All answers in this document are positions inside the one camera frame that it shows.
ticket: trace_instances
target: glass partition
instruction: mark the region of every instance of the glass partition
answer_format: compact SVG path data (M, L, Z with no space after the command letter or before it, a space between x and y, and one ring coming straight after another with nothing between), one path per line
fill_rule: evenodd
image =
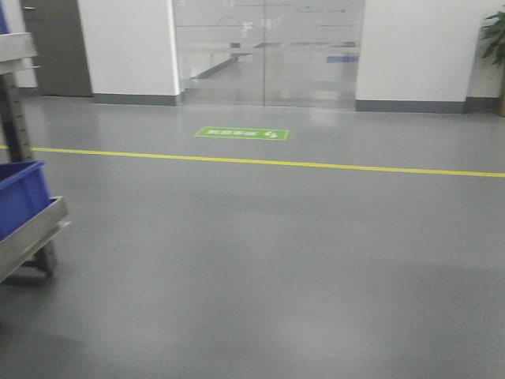
M174 0L184 103L354 107L365 0Z

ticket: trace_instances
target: gray baseboard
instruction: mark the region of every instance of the gray baseboard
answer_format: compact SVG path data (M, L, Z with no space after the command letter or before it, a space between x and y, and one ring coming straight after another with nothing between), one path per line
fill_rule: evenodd
M19 94L23 97L38 96L39 89L37 87L19 87Z
M95 103L127 105L176 106L181 103L181 95L121 95L116 93L94 93Z
M467 97L466 111L469 113L477 112L496 112L499 106L497 97Z
M356 100L360 112L465 113L465 102Z

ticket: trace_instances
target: yellow floor line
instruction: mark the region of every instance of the yellow floor line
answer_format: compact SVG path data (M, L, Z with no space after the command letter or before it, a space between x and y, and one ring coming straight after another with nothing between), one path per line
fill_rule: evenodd
M176 156L167 154L149 154L143 152L104 152L100 150L80 150L74 148L33 148L33 150L35 152L56 152L67 154L81 154L88 156L128 156L133 158L195 160L200 162L249 163L249 164L263 164L272 166L334 168L339 170L354 170L354 171L378 171L378 172L398 172L408 174L439 174L439 175L477 176L482 178L505 178L505 172L453 171L453 170L435 170L430 168L355 166L351 164L292 162L285 160L219 158L210 156Z

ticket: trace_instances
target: green leaves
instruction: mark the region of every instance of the green leaves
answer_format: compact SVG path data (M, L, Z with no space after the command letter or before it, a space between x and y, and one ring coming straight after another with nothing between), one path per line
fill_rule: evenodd
M494 54L493 65L502 65L505 62L505 12L498 12L485 20L498 19L494 24L484 26L482 39L492 39L486 48L482 58L488 58Z

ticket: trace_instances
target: doorway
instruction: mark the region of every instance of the doorway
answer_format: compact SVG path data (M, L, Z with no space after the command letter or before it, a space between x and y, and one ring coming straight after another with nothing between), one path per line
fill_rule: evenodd
M354 107L365 0L174 0L183 103Z
M21 0L40 95L92 96L77 0Z

